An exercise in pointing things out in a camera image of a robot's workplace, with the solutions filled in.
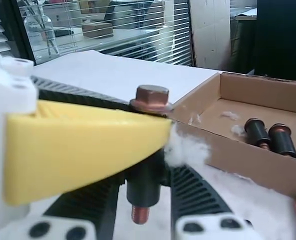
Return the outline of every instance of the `screw hole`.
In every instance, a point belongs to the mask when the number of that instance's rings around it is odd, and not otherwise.
[[[82,240],[86,236],[86,230],[84,227],[76,226],[70,229],[66,234],[66,240]]]
[[[185,224],[183,231],[189,232],[189,233],[200,233],[203,231],[203,228],[197,223],[190,222]]]
[[[221,221],[221,227],[223,229],[240,229],[241,225],[234,219],[232,218],[226,218]]]
[[[51,225],[46,221],[37,223],[30,229],[29,235],[33,239],[41,238],[49,232],[50,227]]]

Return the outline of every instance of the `table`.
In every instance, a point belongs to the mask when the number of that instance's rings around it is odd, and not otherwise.
[[[143,41],[152,42],[156,48],[155,55],[158,59],[167,60],[164,54],[171,56],[174,45],[174,31],[170,26],[156,29],[113,29],[113,36],[105,38],[90,38],[83,36],[81,27],[55,27],[56,30],[71,30],[72,35],[57,37],[57,45],[61,55],[73,52],[96,50],[106,54],[120,54],[127,51],[126,48],[140,45]],[[37,47],[38,54],[41,53],[43,60],[37,61],[42,64],[50,60],[46,44]]]
[[[178,101],[218,71],[148,62],[103,55],[95,51],[69,54],[35,67],[34,74],[61,83],[129,101],[140,84],[155,84],[170,89],[170,101]],[[199,162],[192,166],[223,197],[232,210],[250,220],[267,240],[296,240],[296,215],[293,200],[265,189],[244,177],[222,172]],[[30,215],[40,215],[56,199],[32,204]],[[169,240],[170,190],[163,187],[161,199],[150,210],[150,219],[138,226],[131,222],[131,206],[125,186],[120,188],[115,240]]]
[[[257,8],[246,11],[238,16],[236,16],[238,21],[254,21],[257,20]]]

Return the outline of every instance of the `white cotton fluff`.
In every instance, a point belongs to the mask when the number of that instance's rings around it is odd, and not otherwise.
[[[231,111],[223,111],[221,113],[221,116],[222,117],[228,117],[228,118],[230,118],[231,120],[234,120],[234,121],[237,121],[237,120],[240,119],[239,115],[237,115],[237,114],[235,114],[235,113],[233,113]]]
[[[188,121],[188,125],[192,125],[194,121],[197,121],[198,123],[201,123],[201,115],[200,114],[196,114],[196,113],[193,113]]]
[[[165,161],[171,167],[193,163],[205,164],[211,156],[210,146],[201,138],[181,135],[173,124],[168,144],[164,148]]]
[[[247,136],[247,133],[245,132],[244,128],[242,126],[239,126],[239,125],[232,126],[231,132],[233,134],[237,135],[238,137],[245,137],[245,136]]]

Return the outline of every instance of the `hex bolt head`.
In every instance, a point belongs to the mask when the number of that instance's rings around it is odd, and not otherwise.
[[[130,105],[137,111],[166,115],[172,111],[172,105],[168,102],[169,90],[156,85],[140,85],[137,88],[136,98],[130,101]]]

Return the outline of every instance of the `office desk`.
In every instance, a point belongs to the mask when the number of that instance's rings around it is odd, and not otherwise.
[[[168,60],[167,56],[172,54],[174,32],[170,26],[158,29],[113,29],[113,36],[105,38],[83,36],[81,27],[55,27],[55,29],[73,31],[72,35],[56,38],[61,56],[68,53],[96,50],[109,55],[122,56],[126,54],[126,57],[135,58],[131,56],[131,53],[128,53],[129,50],[145,46],[148,42],[151,42],[155,47],[154,55],[162,62]],[[44,56],[44,60],[38,60],[37,64],[50,60],[45,57],[48,55],[46,44],[40,46],[36,52],[38,54],[41,52]]]
[[[257,20],[257,8],[246,11],[236,16],[237,21],[255,21]]]

